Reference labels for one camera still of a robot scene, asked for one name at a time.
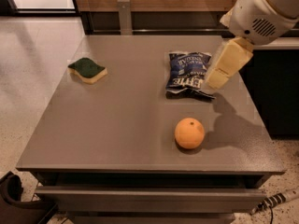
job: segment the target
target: drawer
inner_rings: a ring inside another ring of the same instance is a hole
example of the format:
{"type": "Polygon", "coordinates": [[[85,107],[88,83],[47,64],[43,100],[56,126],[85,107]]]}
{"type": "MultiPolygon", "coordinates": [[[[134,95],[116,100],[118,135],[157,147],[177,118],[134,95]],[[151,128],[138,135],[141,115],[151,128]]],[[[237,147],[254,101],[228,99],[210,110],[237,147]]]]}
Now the drawer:
{"type": "Polygon", "coordinates": [[[258,189],[103,188],[47,186],[36,194],[60,211],[177,215],[249,212],[265,193],[258,189]]]}
{"type": "Polygon", "coordinates": [[[188,217],[69,217],[75,224],[229,224],[232,214],[199,214],[188,217]]]}

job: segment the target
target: chip bag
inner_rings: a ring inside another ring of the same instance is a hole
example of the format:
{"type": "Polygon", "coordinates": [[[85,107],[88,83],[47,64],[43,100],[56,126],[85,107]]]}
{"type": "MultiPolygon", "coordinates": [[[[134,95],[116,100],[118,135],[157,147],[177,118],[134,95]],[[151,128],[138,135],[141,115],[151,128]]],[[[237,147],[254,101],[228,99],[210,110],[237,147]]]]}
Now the chip bag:
{"type": "Polygon", "coordinates": [[[214,98],[213,95],[200,90],[211,55],[202,52],[177,51],[170,52],[169,58],[171,70],[166,85],[167,98],[214,98]]]}

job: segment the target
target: tile floor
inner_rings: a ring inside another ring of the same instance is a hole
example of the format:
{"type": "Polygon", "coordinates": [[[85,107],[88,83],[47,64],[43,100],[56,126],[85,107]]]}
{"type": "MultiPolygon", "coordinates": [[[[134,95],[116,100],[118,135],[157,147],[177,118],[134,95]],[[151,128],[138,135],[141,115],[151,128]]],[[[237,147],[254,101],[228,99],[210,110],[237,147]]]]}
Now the tile floor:
{"type": "MultiPolygon", "coordinates": [[[[24,201],[36,180],[15,165],[83,36],[80,18],[0,17],[0,172],[20,176],[24,201]]],[[[273,140],[273,146],[287,172],[262,186],[268,195],[299,185],[299,140],[273,140]]],[[[49,224],[63,221],[57,216],[49,224]]],[[[270,213],[235,214],[233,223],[270,223],[270,213]]],[[[299,200],[276,207],[273,223],[299,224],[299,200]]]]}

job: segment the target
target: cable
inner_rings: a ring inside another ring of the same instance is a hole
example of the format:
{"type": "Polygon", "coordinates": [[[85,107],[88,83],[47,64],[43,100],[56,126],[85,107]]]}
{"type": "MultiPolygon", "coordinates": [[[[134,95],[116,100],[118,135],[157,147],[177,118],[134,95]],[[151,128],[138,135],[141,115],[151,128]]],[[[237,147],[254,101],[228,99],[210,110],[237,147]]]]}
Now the cable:
{"type": "Polygon", "coordinates": [[[68,220],[68,218],[66,218],[61,224],[64,224],[67,220],[68,220]]]}
{"type": "Polygon", "coordinates": [[[270,208],[270,211],[271,211],[271,220],[270,220],[270,224],[272,224],[272,223],[273,223],[273,210],[272,210],[272,207],[271,207],[271,206],[269,206],[269,208],[270,208]]]}

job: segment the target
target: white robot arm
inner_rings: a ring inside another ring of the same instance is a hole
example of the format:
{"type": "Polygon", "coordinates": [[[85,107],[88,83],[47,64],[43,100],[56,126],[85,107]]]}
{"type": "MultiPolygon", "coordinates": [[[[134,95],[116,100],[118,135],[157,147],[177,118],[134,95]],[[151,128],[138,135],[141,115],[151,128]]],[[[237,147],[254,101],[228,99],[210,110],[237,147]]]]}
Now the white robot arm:
{"type": "Polygon", "coordinates": [[[237,0],[221,22],[254,45],[269,44],[299,22],[299,0],[237,0]]]}
{"type": "Polygon", "coordinates": [[[299,22],[299,0],[237,0],[221,18],[236,38],[222,44],[212,58],[201,91],[221,88],[253,56],[253,45],[266,45],[299,22]]]}

